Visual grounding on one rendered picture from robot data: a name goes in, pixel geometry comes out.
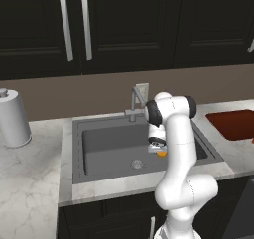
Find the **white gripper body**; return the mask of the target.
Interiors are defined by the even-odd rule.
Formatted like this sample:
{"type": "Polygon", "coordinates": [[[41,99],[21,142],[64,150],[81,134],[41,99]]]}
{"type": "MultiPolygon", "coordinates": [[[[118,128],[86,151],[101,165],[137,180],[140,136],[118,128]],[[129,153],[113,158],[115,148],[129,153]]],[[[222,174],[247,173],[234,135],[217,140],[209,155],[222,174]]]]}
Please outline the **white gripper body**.
{"type": "Polygon", "coordinates": [[[154,146],[152,144],[150,144],[148,146],[148,153],[157,153],[157,152],[167,152],[167,146],[154,146]]]}

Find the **grey sink basin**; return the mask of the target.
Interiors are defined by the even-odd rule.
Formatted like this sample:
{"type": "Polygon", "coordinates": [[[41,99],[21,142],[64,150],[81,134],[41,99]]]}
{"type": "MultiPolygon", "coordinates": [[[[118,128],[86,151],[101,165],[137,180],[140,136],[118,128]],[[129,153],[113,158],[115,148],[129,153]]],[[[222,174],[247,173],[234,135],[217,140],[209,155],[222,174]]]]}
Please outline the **grey sink basin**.
{"type": "Polygon", "coordinates": [[[139,115],[72,121],[72,183],[164,171],[167,158],[148,152],[149,124],[139,115]]]}

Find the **grey sink faucet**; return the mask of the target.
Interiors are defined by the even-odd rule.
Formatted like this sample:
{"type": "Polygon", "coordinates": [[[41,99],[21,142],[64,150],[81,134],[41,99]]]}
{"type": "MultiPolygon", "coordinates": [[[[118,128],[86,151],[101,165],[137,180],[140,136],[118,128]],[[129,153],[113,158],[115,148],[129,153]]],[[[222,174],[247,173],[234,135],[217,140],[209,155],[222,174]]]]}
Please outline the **grey sink faucet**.
{"type": "Polygon", "coordinates": [[[147,101],[145,101],[140,95],[136,85],[131,90],[131,108],[129,110],[125,110],[124,114],[129,118],[130,122],[136,121],[136,116],[143,113],[143,108],[145,107],[147,101]],[[139,103],[141,105],[140,109],[135,108],[135,104],[139,103]]]}

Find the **dark lower cupboard door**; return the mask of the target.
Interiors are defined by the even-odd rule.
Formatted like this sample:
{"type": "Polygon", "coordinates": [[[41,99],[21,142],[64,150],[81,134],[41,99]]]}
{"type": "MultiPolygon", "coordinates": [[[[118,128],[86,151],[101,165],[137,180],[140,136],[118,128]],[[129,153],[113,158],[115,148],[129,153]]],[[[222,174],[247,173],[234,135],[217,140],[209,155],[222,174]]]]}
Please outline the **dark lower cupboard door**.
{"type": "Polygon", "coordinates": [[[93,223],[100,220],[103,215],[104,203],[102,201],[60,207],[57,239],[70,239],[69,229],[71,227],[93,223]]]}
{"type": "Polygon", "coordinates": [[[106,216],[117,222],[120,239],[153,239],[151,228],[157,230],[166,212],[155,201],[152,192],[107,199],[106,216]]]}

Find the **dark cupboard door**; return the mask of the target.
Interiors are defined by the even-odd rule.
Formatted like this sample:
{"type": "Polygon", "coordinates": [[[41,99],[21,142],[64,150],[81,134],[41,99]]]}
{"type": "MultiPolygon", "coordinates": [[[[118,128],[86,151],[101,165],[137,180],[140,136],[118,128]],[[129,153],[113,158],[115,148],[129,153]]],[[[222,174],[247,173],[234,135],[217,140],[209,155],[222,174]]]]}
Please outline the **dark cupboard door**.
{"type": "Polygon", "coordinates": [[[117,222],[120,239],[153,239],[151,228],[157,230],[166,212],[155,201],[152,192],[107,199],[106,216],[117,222]]]}
{"type": "Polygon", "coordinates": [[[250,64],[254,0],[182,0],[174,67],[250,64]]]}
{"type": "Polygon", "coordinates": [[[181,0],[87,0],[86,74],[167,68],[173,64],[181,0]]]}
{"type": "Polygon", "coordinates": [[[93,223],[100,220],[103,215],[104,203],[102,201],[60,207],[57,239],[70,239],[69,229],[71,227],[93,223]]]}
{"type": "Polygon", "coordinates": [[[75,30],[67,61],[60,0],[0,0],[0,80],[80,74],[75,30]]]}

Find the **dark upper cupboard door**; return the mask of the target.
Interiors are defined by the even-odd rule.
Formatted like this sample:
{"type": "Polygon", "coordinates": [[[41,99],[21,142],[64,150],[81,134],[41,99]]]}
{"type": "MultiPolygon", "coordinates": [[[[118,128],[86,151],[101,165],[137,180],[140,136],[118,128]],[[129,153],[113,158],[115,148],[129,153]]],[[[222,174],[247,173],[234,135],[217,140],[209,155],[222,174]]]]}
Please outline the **dark upper cupboard door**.
{"type": "Polygon", "coordinates": [[[67,61],[60,0],[0,0],[0,80],[80,74],[75,30],[67,61]]]}
{"type": "Polygon", "coordinates": [[[86,74],[167,68],[173,64],[181,0],[87,0],[86,74]]]}
{"type": "Polygon", "coordinates": [[[254,0],[182,0],[174,67],[250,64],[254,0]]]}

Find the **white paper towel roll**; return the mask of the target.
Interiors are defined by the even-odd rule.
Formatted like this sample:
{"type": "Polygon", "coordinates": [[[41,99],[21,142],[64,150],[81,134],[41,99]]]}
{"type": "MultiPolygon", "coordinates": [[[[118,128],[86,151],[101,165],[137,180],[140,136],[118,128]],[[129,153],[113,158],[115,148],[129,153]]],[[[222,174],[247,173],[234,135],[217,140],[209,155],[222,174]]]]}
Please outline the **white paper towel roll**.
{"type": "Polygon", "coordinates": [[[16,90],[0,88],[0,131],[8,148],[23,147],[32,139],[23,100],[16,90]]]}

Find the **white wall outlet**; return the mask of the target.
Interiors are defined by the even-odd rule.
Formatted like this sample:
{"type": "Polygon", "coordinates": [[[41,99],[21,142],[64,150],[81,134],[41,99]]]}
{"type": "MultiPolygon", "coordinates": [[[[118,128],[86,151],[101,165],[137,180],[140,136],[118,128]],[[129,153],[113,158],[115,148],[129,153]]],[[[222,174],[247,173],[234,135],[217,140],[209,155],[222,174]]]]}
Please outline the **white wall outlet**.
{"type": "Polygon", "coordinates": [[[147,101],[148,100],[148,94],[149,94],[149,84],[148,83],[139,83],[136,85],[136,88],[138,89],[140,95],[142,98],[147,101]]]}

